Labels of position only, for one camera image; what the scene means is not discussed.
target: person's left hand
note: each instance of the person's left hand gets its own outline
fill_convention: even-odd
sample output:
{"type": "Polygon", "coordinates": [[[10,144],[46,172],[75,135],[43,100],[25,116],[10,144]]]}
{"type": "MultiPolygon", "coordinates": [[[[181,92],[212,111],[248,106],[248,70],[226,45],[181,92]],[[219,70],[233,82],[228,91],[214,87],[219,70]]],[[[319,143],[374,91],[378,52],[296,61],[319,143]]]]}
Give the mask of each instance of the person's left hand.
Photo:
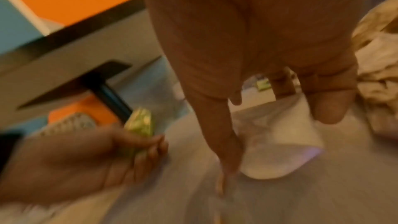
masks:
{"type": "Polygon", "coordinates": [[[163,135],[143,138],[117,127],[26,139],[0,176],[0,202],[50,204],[140,183],[167,149],[163,135]],[[129,159],[117,155],[120,147],[143,150],[129,159]]]}

